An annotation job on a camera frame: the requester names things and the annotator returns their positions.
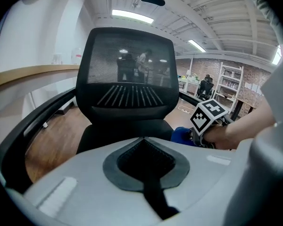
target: mesh headrest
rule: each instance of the mesh headrest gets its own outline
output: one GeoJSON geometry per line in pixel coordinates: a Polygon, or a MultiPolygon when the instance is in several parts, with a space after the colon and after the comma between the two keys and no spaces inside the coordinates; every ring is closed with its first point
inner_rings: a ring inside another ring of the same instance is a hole
{"type": "Polygon", "coordinates": [[[132,29],[93,29],[76,88],[78,106],[92,123],[163,119],[179,95],[173,43],[132,29]]]}

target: hand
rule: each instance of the hand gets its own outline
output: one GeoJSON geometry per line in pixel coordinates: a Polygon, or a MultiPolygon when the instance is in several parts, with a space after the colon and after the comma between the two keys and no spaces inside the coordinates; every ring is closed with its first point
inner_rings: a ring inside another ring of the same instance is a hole
{"type": "Polygon", "coordinates": [[[215,143],[216,149],[237,149],[239,141],[234,139],[234,136],[230,133],[230,129],[229,125],[213,126],[205,132],[204,139],[208,142],[215,143]]]}

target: wooden handrail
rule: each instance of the wooden handrail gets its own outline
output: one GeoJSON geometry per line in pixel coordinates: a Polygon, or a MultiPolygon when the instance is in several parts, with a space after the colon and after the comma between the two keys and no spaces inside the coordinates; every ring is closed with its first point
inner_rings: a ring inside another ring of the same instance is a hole
{"type": "Polygon", "coordinates": [[[79,70],[79,65],[37,65],[8,70],[0,73],[0,86],[28,76],[66,70],[79,70]]]}

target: ceiling light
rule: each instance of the ceiling light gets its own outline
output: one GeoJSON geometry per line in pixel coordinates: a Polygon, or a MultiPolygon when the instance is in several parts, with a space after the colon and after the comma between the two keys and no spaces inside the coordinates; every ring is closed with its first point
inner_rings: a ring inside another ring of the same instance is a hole
{"type": "Polygon", "coordinates": [[[112,15],[116,15],[116,16],[122,16],[122,17],[129,17],[129,18],[133,18],[133,19],[137,19],[146,23],[151,24],[154,19],[140,15],[140,14],[136,14],[136,13],[131,13],[131,12],[126,12],[126,11],[122,11],[122,10],[112,10],[112,15]]]}
{"type": "Polygon", "coordinates": [[[189,43],[191,43],[192,45],[194,45],[196,48],[198,48],[202,53],[206,52],[198,43],[196,43],[194,40],[189,40],[189,43]]]}
{"type": "Polygon", "coordinates": [[[274,60],[272,61],[272,64],[277,65],[282,57],[281,48],[280,45],[278,46],[277,52],[275,54],[274,60]]]}

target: shelving unit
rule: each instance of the shelving unit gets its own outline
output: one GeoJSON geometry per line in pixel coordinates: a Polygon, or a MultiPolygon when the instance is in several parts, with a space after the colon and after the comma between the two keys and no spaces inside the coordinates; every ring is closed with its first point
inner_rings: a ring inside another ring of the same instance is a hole
{"type": "Polygon", "coordinates": [[[239,94],[239,90],[243,80],[243,67],[236,68],[227,65],[223,65],[221,63],[220,73],[218,77],[218,83],[216,85],[216,90],[214,92],[213,98],[220,102],[220,98],[225,98],[229,101],[229,105],[225,105],[220,102],[222,106],[229,111],[229,113],[233,110],[233,107],[236,102],[236,98],[239,94]]]}

